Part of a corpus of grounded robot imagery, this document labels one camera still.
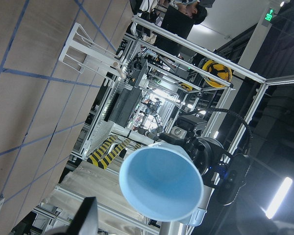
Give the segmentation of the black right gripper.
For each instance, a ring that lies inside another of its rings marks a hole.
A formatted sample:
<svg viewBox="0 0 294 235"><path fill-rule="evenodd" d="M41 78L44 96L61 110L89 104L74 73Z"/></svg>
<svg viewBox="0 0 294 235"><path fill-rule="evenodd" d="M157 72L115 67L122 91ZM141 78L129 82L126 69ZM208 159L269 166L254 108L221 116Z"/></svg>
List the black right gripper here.
<svg viewBox="0 0 294 235"><path fill-rule="evenodd" d="M233 158L233 155L226 151L218 140L211 137L195 138L193 134L187 134L181 139L167 133L161 133L159 138L167 143L181 146L188 153L199 170L204 185L217 187L213 179L215 173L218 173L222 179L225 177L228 169L225 158Z"/></svg>

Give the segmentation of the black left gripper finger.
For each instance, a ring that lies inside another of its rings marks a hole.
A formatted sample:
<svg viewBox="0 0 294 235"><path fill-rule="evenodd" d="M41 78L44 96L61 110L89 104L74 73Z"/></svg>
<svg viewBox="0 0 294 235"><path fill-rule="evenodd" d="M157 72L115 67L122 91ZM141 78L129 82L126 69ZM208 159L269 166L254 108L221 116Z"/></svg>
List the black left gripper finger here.
<svg viewBox="0 0 294 235"><path fill-rule="evenodd" d="M98 233L98 205L96 197L84 198L69 226L48 231L48 235L96 235Z"/></svg>

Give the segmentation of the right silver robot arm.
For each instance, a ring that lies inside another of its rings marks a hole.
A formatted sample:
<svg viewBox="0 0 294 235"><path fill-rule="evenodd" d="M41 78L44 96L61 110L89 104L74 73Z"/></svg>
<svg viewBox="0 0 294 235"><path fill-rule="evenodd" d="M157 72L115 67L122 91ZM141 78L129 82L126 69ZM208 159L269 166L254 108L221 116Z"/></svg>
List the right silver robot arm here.
<svg viewBox="0 0 294 235"><path fill-rule="evenodd" d="M162 133L160 139L181 146L201 174L204 183L202 201L191 215L179 221L187 226L199 226L207 213L211 195L219 186L217 177L223 179L227 173L228 164L224 162L226 150L218 140L201 137L200 131L188 132L184 137Z"/></svg>

